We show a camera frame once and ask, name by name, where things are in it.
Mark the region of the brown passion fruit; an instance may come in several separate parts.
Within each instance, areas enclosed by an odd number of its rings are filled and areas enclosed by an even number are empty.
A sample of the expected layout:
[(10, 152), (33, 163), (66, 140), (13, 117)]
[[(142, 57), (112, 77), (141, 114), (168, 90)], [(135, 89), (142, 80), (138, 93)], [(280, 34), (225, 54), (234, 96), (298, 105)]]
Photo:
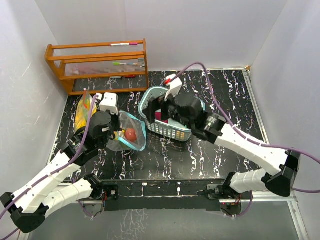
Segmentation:
[(127, 128), (124, 132), (124, 137), (130, 142), (135, 142), (137, 140), (137, 134), (135, 129)]

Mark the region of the clear bag blue zipper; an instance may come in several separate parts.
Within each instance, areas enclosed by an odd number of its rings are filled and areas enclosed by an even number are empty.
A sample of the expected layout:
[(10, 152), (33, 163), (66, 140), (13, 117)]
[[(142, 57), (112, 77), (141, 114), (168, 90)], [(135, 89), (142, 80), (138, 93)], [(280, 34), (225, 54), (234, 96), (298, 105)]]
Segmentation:
[(115, 139), (110, 140), (107, 148), (113, 152), (143, 151), (147, 145), (146, 124), (132, 114), (119, 112), (120, 131), (115, 131)]

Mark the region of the yellow banana bunch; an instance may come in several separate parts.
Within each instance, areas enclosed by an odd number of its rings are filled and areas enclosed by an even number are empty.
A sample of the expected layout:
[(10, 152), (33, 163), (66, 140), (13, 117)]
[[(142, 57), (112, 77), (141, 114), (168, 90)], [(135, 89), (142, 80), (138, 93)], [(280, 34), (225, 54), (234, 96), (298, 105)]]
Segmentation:
[(74, 121), (74, 132), (76, 133), (79, 129), (83, 128), (87, 124), (88, 116), (91, 108), (91, 99), (81, 99), (77, 105), (75, 121)]

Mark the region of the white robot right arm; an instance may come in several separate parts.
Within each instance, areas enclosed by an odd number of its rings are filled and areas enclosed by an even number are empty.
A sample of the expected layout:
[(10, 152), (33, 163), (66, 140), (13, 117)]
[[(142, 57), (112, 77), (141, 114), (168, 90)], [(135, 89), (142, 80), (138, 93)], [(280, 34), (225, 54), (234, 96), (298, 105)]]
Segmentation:
[(251, 140), (250, 135), (232, 127), (224, 117), (205, 111), (201, 100), (189, 93), (152, 97), (141, 111), (150, 124), (156, 120), (156, 111), (161, 111), (161, 120), (173, 119), (190, 129), (195, 137), (227, 148), (260, 166), (255, 171), (229, 173), (222, 185), (206, 190), (208, 195), (233, 199), (245, 192), (268, 190), (280, 197), (290, 196), (300, 153)]

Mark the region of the orange green mango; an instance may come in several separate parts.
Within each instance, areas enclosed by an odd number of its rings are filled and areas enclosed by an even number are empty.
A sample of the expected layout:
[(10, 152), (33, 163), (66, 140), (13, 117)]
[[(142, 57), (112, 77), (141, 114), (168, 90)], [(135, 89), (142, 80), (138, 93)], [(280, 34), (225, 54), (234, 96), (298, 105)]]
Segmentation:
[(115, 131), (115, 144), (118, 148), (125, 148), (126, 145), (122, 142), (122, 139), (125, 137), (125, 130)]

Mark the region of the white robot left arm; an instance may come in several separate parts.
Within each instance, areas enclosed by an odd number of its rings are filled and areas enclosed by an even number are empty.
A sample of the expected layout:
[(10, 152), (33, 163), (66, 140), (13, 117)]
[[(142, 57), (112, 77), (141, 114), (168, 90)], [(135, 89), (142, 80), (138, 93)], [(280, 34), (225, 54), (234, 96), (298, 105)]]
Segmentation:
[(99, 199), (103, 184), (94, 176), (86, 175), (75, 183), (58, 189), (58, 185), (95, 158), (120, 130), (118, 114), (97, 111), (89, 124), (80, 128), (56, 154), (54, 159), (28, 184), (0, 197), (5, 211), (23, 233), (37, 229), (55, 211), (82, 199)]

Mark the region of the clear bag orange zipper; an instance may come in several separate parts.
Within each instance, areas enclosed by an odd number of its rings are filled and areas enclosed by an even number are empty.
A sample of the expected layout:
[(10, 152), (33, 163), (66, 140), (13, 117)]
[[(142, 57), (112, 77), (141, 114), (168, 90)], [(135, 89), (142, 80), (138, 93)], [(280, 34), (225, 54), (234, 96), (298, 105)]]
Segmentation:
[(88, 116), (90, 113), (91, 105), (93, 105), (93, 110), (91, 112), (91, 116), (95, 114), (98, 110), (97, 103), (93, 102), (93, 97), (89, 93), (89, 91), (85, 88), (84, 94), (79, 100), (77, 105), (75, 120), (74, 120), (74, 133), (76, 134), (78, 131), (82, 131), (82, 128), (85, 128), (88, 121)]

